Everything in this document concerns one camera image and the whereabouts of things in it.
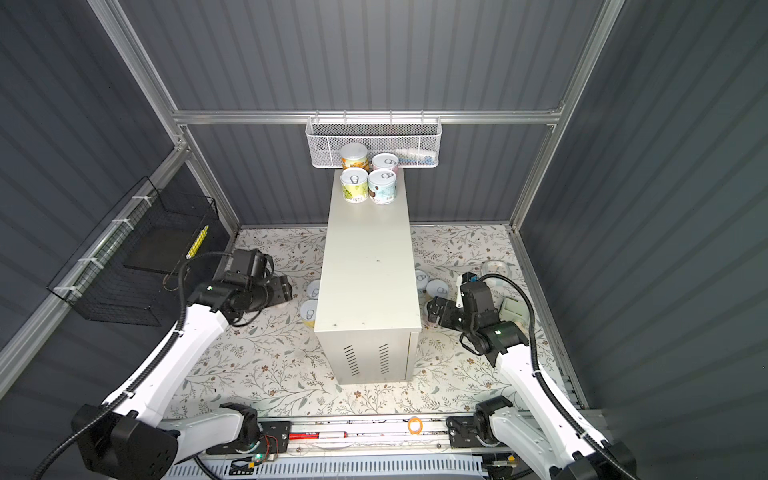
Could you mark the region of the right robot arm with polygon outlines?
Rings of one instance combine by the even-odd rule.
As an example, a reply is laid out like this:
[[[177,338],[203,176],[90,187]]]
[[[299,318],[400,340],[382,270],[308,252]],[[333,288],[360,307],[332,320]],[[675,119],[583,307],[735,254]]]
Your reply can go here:
[[[569,401],[540,366],[535,310],[522,298],[528,326],[502,320],[487,285],[488,275],[458,277],[458,297],[431,299],[430,323],[459,332],[469,353],[488,360],[523,400],[535,420],[521,418],[512,400],[499,395],[476,405],[473,428],[484,445],[503,444],[541,479],[634,479],[637,461],[622,442],[610,442]]]

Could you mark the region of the pink labelled can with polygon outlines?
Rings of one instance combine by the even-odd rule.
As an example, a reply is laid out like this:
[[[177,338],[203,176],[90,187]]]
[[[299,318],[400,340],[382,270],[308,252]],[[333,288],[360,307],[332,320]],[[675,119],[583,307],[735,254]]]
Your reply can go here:
[[[375,155],[371,160],[371,165],[375,171],[387,170],[397,173],[400,161],[397,155],[385,152]]]

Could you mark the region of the yellow orange labelled can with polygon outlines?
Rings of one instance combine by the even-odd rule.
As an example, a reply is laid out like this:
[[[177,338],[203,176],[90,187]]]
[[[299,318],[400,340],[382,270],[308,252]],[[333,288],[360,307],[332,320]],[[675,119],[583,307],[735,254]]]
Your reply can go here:
[[[352,142],[343,145],[339,150],[343,169],[360,168],[367,172],[371,171],[368,158],[368,148],[359,142]]]

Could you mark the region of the green labelled can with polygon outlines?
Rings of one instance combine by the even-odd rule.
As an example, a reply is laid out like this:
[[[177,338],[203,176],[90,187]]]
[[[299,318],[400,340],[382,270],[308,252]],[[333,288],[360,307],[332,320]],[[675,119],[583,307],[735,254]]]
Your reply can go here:
[[[358,204],[368,199],[368,172],[365,169],[360,167],[344,169],[340,175],[340,182],[345,201]]]

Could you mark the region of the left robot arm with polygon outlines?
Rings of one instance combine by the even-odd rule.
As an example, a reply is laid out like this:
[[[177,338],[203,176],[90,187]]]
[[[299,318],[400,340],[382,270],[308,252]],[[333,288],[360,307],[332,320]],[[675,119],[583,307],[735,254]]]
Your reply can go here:
[[[112,479],[161,479],[176,464],[198,462],[205,450],[233,445],[242,455],[264,460],[279,451],[265,433],[258,412],[225,402],[213,411],[181,420],[163,414],[174,393],[208,347],[225,331],[246,326],[247,313],[289,302],[287,276],[275,272],[273,258],[258,250],[236,249],[223,275],[178,292],[180,316],[136,371],[98,405],[84,405],[71,421],[72,432],[35,468],[40,479],[71,446],[85,467]]]

